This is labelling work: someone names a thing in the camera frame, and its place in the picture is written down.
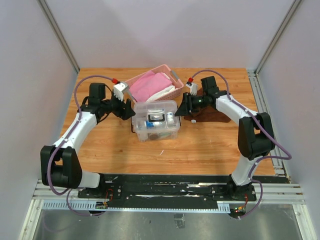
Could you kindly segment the clear box lid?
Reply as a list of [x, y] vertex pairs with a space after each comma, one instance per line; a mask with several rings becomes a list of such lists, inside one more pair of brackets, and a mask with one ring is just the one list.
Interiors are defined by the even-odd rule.
[[175, 126], [180, 123], [180, 118], [175, 116], [178, 106], [174, 100], [138, 102], [133, 110], [135, 116], [131, 118], [132, 124], [137, 125], [139, 121], [147, 121], [149, 123], [166, 122], [170, 126]]

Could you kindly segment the white swab packets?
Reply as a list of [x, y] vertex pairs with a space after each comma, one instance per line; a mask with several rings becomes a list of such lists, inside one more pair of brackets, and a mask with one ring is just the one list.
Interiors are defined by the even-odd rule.
[[149, 110], [147, 111], [147, 114], [148, 114], [148, 115], [157, 115], [157, 114], [162, 115], [162, 114], [164, 114], [164, 113], [165, 113], [165, 110], [164, 110], [164, 109], [149, 109]]

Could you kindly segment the white blue pill bottle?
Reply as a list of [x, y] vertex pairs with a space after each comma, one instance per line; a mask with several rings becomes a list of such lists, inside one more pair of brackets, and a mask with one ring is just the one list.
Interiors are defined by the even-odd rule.
[[164, 121], [146, 121], [145, 125], [147, 129], [163, 129], [166, 127], [166, 123]]

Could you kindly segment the clear plastic medicine box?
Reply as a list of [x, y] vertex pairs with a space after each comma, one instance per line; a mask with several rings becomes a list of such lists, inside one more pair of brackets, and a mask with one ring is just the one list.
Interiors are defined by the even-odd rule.
[[[138, 122], [138, 124], [132, 124], [132, 118], [131, 118], [131, 132], [137, 134], [137, 137], [139, 139], [139, 134], [138, 134], [138, 127], [140, 125], [140, 122]], [[149, 135], [158, 135], [158, 139], [154, 140], [154, 141], [158, 141], [158, 140], [166, 140], [166, 139], [175, 139], [178, 136], [178, 131], [181, 127], [181, 121], [180, 123], [178, 123], [177, 125], [173, 126], [173, 125], [169, 125], [165, 122], [165, 128], [147, 128], [147, 134], [148, 134], [148, 139], [146, 141], [140, 141], [140, 142], [148, 142], [148, 141], [153, 141], [153, 140], [149, 140]]]

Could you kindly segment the small bandage roll packet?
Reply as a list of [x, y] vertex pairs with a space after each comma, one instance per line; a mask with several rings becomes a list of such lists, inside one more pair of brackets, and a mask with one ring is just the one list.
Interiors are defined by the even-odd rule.
[[168, 112], [166, 114], [166, 121], [168, 125], [173, 125], [175, 123], [175, 116], [173, 112]]

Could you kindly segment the white medicine bottle green label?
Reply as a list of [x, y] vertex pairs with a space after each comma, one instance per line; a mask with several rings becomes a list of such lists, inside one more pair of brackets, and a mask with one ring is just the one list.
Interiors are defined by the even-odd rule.
[[145, 120], [142, 120], [139, 123], [138, 138], [141, 142], [145, 142], [148, 139], [147, 124]]

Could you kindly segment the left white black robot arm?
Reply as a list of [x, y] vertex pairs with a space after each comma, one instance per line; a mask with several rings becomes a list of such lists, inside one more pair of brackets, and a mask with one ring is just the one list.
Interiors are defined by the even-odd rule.
[[91, 194], [101, 198], [107, 193], [107, 185], [102, 182], [102, 174], [82, 169], [78, 152], [88, 134], [109, 114], [122, 120], [135, 115], [131, 100], [124, 99], [129, 86], [118, 82], [106, 98], [104, 83], [92, 83], [89, 95], [82, 103], [77, 103], [77, 114], [67, 131], [53, 145], [45, 145], [40, 151], [42, 183], [54, 187], [77, 189], [89, 188]]

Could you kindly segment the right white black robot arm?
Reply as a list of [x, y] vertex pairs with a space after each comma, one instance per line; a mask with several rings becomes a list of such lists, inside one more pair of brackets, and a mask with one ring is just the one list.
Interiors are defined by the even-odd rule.
[[226, 185], [227, 196], [238, 200], [252, 184], [258, 160], [275, 148], [274, 132], [268, 113], [258, 113], [240, 104], [228, 90], [220, 90], [214, 76], [201, 79], [202, 94], [198, 95], [190, 78], [186, 84], [190, 91], [182, 95], [175, 116], [196, 114], [206, 107], [223, 113], [238, 126], [237, 146], [240, 158]]

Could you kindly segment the brown towel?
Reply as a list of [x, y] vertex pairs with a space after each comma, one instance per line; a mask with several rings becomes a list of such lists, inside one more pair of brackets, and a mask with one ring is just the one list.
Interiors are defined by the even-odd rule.
[[229, 123], [231, 119], [224, 113], [217, 111], [212, 106], [206, 106], [200, 109], [198, 112], [183, 117], [186, 121], [195, 120], [199, 123], [219, 122]]

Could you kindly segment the white folded cloth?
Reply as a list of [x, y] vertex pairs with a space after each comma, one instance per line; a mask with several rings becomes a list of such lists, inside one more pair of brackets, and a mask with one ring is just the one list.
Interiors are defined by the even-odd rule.
[[157, 99], [162, 98], [162, 97], [165, 96], [166, 94], [173, 92], [175, 89], [176, 89], [176, 87], [175, 87], [174, 85], [170, 85], [170, 86], [164, 88], [163, 90], [161, 90], [161, 91], [153, 94], [152, 96], [150, 96], [150, 97], [146, 100], [146, 102], [156, 101]]

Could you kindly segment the brown glass bottle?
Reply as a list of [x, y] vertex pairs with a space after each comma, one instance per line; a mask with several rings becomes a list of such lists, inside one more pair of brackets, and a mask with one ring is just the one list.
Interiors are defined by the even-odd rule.
[[148, 136], [149, 140], [154, 141], [157, 140], [159, 138], [159, 136], [157, 134], [150, 134]]

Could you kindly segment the pink folded cloth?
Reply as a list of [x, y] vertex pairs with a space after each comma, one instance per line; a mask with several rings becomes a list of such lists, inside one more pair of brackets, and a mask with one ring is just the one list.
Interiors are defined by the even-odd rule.
[[129, 88], [136, 102], [145, 102], [153, 94], [173, 85], [172, 81], [163, 73], [148, 71]]

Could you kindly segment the pink plastic basket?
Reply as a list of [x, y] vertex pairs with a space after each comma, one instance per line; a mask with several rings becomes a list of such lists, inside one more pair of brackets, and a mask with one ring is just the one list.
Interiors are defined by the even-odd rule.
[[166, 64], [145, 71], [126, 81], [136, 103], [173, 100], [182, 94], [184, 84]]

